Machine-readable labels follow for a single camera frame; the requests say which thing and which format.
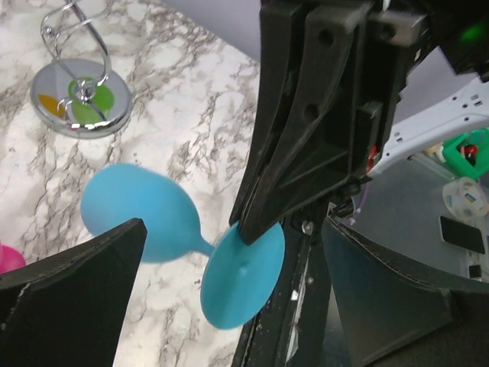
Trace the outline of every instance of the screw hole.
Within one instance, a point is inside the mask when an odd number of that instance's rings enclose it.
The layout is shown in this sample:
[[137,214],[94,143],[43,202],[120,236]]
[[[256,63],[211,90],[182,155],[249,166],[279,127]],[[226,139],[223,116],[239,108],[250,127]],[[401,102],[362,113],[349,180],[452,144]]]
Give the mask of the screw hole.
[[307,122],[313,122],[319,117],[319,110],[316,105],[307,105],[304,109],[304,118]]
[[381,29],[381,39],[390,41],[396,37],[396,28],[392,24],[384,24]]
[[335,42],[335,38],[331,34],[331,32],[327,29],[323,29],[318,36],[319,42],[322,43],[323,46],[331,47]]

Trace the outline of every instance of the green sticker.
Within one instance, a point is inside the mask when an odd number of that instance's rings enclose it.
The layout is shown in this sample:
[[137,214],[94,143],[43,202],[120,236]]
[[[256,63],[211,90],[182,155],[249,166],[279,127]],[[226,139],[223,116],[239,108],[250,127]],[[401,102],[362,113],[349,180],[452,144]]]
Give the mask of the green sticker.
[[[93,78],[89,77],[85,77],[84,79],[93,80]],[[73,91],[73,87],[75,85],[76,80],[73,80],[68,86],[68,93],[71,98],[75,98],[75,93]],[[96,86],[95,91],[96,92],[92,99],[92,103],[97,106],[100,111],[102,111],[106,118],[108,118],[108,114],[115,103],[114,93],[112,93],[112,91],[104,84],[101,86]],[[75,119],[81,125],[95,124],[97,122],[101,122],[102,120],[100,115],[95,112],[91,106],[84,105],[81,102],[73,102],[71,107]]]

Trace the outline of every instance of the black phone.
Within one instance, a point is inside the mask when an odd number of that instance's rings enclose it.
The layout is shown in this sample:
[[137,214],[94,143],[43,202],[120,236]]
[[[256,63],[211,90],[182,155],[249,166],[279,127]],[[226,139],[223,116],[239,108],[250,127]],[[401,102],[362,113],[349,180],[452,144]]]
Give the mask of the black phone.
[[484,239],[479,228],[469,226],[454,219],[440,216],[443,241],[468,251],[485,254]]

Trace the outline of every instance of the metal wire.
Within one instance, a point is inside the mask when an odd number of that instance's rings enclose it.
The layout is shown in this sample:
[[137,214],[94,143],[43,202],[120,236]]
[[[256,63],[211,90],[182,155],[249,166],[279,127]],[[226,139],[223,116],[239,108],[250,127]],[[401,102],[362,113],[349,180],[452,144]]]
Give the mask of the metal wire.
[[[108,54],[107,46],[105,45],[105,42],[100,36],[99,32],[93,26],[92,22],[107,15],[114,5],[115,0],[111,0],[101,12],[92,15],[91,17],[87,17],[83,10],[78,6],[78,3],[81,1],[82,0],[65,0],[66,4],[64,6],[60,6],[59,8],[48,13],[40,24],[40,35],[43,39],[44,46],[47,48],[53,59],[55,59],[63,70],[76,81],[77,90],[79,91],[78,93],[75,93],[74,97],[66,97],[61,99],[57,105],[58,112],[64,109],[65,119],[68,120],[69,118],[66,113],[68,106],[73,102],[81,102],[83,105],[90,106],[100,116],[102,119],[101,122],[106,123],[108,122],[106,121],[107,118],[104,116],[102,111],[100,111],[100,109],[92,103],[92,97],[81,98],[81,96],[94,96],[95,88],[97,86],[101,86],[108,79],[108,76],[112,71],[112,62]],[[75,24],[59,28],[48,25],[49,20],[53,16],[62,14],[65,11],[72,11],[79,21]],[[90,36],[99,47],[100,54],[102,55],[104,70],[102,75],[95,80],[90,80],[85,77],[75,75],[70,68],[66,66],[61,58],[62,49],[60,47],[60,37],[65,35],[70,37],[74,32],[82,28],[89,32]]]
[[[111,0],[101,12],[92,15],[91,17],[87,17],[82,9],[78,6],[78,3],[81,1],[83,0],[65,0],[66,4],[64,6],[61,6],[48,13],[40,24],[40,35],[43,39],[44,46],[47,48],[53,59],[58,61],[61,67],[72,78],[78,79],[78,77],[75,76],[61,60],[62,50],[60,49],[59,42],[61,36],[71,35],[79,29],[85,28],[89,32],[92,39],[97,43],[97,46],[99,47],[100,53],[102,55],[104,70],[102,72],[102,75],[97,80],[94,80],[94,84],[100,86],[108,79],[108,76],[112,71],[112,63],[110,60],[110,56],[108,55],[107,46],[105,45],[105,42],[103,41],[99,32],[93,26],[92,22],[98,18],[107,15],[110,12],[110,9],[112,8],[115,0]],[[61,28],[55,28],[48,25],[49,20],[53,16],[62,14],[65,11],[72,11],[74,15],[79,19],[79,22]]]

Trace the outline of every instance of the green object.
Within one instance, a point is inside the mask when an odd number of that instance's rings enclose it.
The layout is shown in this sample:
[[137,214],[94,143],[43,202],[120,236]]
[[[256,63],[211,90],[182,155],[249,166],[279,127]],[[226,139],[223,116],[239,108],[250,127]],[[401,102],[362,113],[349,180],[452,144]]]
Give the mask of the green object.
[[[458,151],[457,147],[461,144],[477,146],[478,152],[475,155],[474,166]],[[466,132],[447,140],[443,144],[443,157],[456,174],[477,180],[489,171],[489,128]]]
[[[73,80],[68,86],[68,93],[71,98],[75,98],[75,93],[73,92],[73,87],[75,85],[76,80]],[[92,103],[97,106],[108,119],[108,114],[115,103],[114,93],[112,93],[112,91],[103,84],[101,86],[97,86],[95,91],[96,93],[92,99]],[[81,125],[95,124],[97,122],[101,122],[102,120],[100,115],[89,105],[84,105],[81,102],[73,102],[71,107],[73,116]]]
[[478,41],[487,33],[488,28],[488,21],[481,21],[466,29],[460,39],[464,42]]

